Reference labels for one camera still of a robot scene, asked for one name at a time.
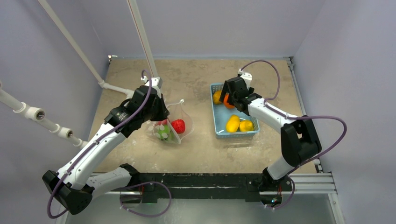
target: plastic bag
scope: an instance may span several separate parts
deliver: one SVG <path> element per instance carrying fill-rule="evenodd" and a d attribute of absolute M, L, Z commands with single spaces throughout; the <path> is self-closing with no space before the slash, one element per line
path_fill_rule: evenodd
<path fill-rule="evenodd" d="M 194 131 L 191 117 L 183 110 L 184 99 L 177 103 L 169 104 L 166 108 L 170 115 L 168 119 L 159 122 L 149 122 L 146 133 L 151 138 L 167 143 L 180 144 L 182 139 Z"/>

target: gray wall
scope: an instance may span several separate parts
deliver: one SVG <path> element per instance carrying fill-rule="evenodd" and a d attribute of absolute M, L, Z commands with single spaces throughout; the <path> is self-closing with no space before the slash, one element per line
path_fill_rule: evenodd
<path fill-rule="evenodd" d="M 127 0 L 81 0 L 109 55 L 144 57 Z M 324 0 L 139 0 L 156 57 L 296 53 Z"/>
<path fill-rule="evenodd" d="M 348 124 L 322 158 L 348 224 L 396 220 L 395 10 L 389 0 L 328 0 L 295 57 L 307 113 Z M 341 134 L 336 122 L 316 124 L 323 146 Z"/>
<path fill-rule="evenodd" d="M 102 76 L 107 56 L 79 1 L 51 0 L 64 24 Z M 0 80 L 20 101 L 87 139 L 99 85 L 37 1 L 0 1 Z M 41 176 L 77 149 L 0 103 L 0 223 L 54 223 Z"/>

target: red strawberry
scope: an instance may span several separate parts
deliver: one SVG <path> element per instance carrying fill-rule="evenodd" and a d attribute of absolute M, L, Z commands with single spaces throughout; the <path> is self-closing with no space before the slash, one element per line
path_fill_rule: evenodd
<path fill-rule="evenodd" d="M 173 129 L 178 134 L 182 134 L 185 132 L 185 122 L 182 119 L 177 119 L 171 122 Z"/>

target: blue plastic basket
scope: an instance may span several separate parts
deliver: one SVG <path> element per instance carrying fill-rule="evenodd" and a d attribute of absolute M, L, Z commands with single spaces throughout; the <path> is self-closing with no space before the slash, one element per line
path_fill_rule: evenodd
<path fill-rule="evenodd" d="M 210 85 L 211 90 L 211 102 L 212 102 L 212 110 L 213 110 L 213 121 L 214 121 L 214 131 L 216 133 L 216 138 L 244 138 L 244 137 L 253 137 L 257 132 L 260 131 L 260 126 L 258 125 L 257 118 L 253 118 L 248 116 L 242 112 L 239 112 L 237 109 L 227 109 L 223 104 L 215 105 L 213 103 L 213 94 L 218 90 L 223 89 L 223 83 L 212 83 Z M 226 131 L 226 123 L 231 115 L 238 115 L 241 120 L 250 120 L 253 123 L 254 130 L 250 132 L 233 132 L 229 133 Z"/>

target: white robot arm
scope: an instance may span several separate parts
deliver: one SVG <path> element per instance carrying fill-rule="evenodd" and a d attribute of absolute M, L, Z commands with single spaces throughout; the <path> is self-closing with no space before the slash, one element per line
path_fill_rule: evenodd
<path fill-rule="evenodd" d="M 134 174 L 133 167 L 127 164 L 105 174 L 90 176 L 104 158 L 133 131 L 139 129 L 142 123 L 148 120 L 162 121 L 168 117 L 169 111 L 160 92 L 162 80 L 159 77 L 151 78 L 150 94 L 147 78 L 142 78 L 142 81 L 146 84 L 136 89 L 131 99 L 110 111 L 95 136 L 70 162 L 57 172 L 49 170 L 43 175 L 42 179 L 51 195 L 71 214 L 80 213 L 92 199 L 100 195 L 127 186 Z M 131 117 L 141 105 L 144 105 L 143 108 L 130 121 L 112 131 Z"/>
<path fill-rule="evenodd" d="M 311 119 L 296 120 L 296 115 L 288 114 L 266 102 L 250 87 L 252 75 L 239 71 L 238 76 L 224 83 L 220 101 L 234 105 L 238 111 L 263 121 L 281 135 L 282 156 L 263 170 L 266 184 L 273 184 L 284 178 L 295 167 L 314 155 L 322 147 Z"/>

